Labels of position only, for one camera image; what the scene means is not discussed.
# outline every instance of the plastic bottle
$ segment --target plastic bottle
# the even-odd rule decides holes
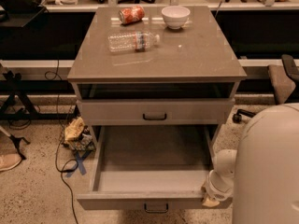
[[[111,52],[145,51],[157,45],[160,42],[160,37],[147,31],[134,31],[110,35],[108,40]]]

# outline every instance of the speckled floor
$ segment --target speckled floor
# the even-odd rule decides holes
[[[268,97],[238,97],[234,113],[239,107],[259,112],[273,104]],[[249,119],[240,124],[232,123],[231,117],[221,127],[217,139],[216,151],[223,148],[237,148],[242,130]],[[74,224],[71,193],[61,179],[55,167],[56,150],[59,144],[62,126],[57,120],[33,120],[23,130],[12,130],[6,121],[0,121],[15,136],[24,136],[30,145],[21,142],[21,151],[27,160],[16,168],[0,172],[0,222],[15,224]],[[13,153],[15,150],[10,140],[0,133],[0,154]],[[85,161],[87,173],[82,175],[76,170],[71,176],[64,174],[64,180],[74,192],[74,207],[79,224],[140,224],[140,223],[197,223],[229,224],[232,223],[233,205],[225,209],[176,210],[167,214],[146,214],[144,211],[85,211],[76,200],[76,194],[88,189],[90,171],[93,162],[92,153]],[[57,163],[61,169],[74,158],[73,152],[63,146],[58,148]]]

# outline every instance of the drawer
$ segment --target drawer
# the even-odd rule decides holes
[[[78,101],[88,125],[223,124],[235,99]]]
[[[86,210],[200,208],[212,168],[205,126],[104,126]]]

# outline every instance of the red can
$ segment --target red can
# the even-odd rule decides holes
[[[134,6],[120,10],[120,20],[122,24],[129,24],[140,21],[144,17],[144,9],[142,6]]]

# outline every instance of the bowl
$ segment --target bowl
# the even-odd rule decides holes
[[[162,17],[166,25],[171,29],[179,29],[186,23],[190,10],[183,6],[168,6],[162,9]]]

